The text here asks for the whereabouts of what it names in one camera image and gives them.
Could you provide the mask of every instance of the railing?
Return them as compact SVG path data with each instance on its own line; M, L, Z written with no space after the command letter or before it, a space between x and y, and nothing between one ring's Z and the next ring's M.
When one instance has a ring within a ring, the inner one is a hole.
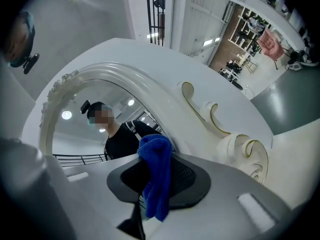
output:
M164 46L164 37L165 37L165 4L166 0L152 0L152 3L150 3L150 0L146 0L146 6L147 6L147 12L148 12L148 23L149 23L149 34L150 34L150 43L151 44L157 44L158 46ZM152 14L153 14L153 25L151 22L151 10L150 5L152 6ZM155 7L157 8L157 19L155 16Z
M106 161L106 157L104 154L54 154L53 156L59 160L61 167L82 166Z

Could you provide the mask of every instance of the black shirt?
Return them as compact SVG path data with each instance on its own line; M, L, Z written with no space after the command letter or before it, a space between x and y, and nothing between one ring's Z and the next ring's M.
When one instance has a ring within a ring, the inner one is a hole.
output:
M135 120L133 121L135 130L144 137L150 134L160 134L155 129L146 125L144 122ZM136 154L139 148L139 140L134 133L126 126L126 123L120 125L119 130L114 136L106 140L104 146L104 155L107 160L107 155L111 159L123 158L132 154Z

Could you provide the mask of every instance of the chair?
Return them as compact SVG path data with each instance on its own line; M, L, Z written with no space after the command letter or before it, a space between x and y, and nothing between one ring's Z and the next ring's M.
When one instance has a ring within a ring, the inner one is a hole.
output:
M260 45L263 54L270 57L274 61L275 68L278 70L276 61L285 52L275 34L273 34L270 29L266 28L263 34L257 40L257 43Z

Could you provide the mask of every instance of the dark green floor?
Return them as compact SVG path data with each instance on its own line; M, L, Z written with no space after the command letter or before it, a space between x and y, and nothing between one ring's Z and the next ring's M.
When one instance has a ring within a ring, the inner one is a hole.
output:
M274 135L320 118L320 65L286 71L251 101Z

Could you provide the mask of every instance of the person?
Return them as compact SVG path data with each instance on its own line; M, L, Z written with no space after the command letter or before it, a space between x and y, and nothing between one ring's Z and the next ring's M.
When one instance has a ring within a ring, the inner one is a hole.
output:
M86 112L85 110L87 110L86 117L90 125L94 125L97 129L105 129L108 132L108 139L104 147L106 160L108 160L107 155L110 159L117 159L137 153L139 148L138 138L125 122L121 124L116 122L110 106L98 101L91 105L88 104L87 109L84 108L83 110L81 108L83 114ZM133 124L141 138L150 134L160 134L142 121L134 120Z
M21 11L3 46L4 59L11 67L20 67L29 58L35 34L33 16L27 11Z
M247 22L249 29L259 36L262 35L265 27L261 25L257 19L248 16L243 16L243 19Z

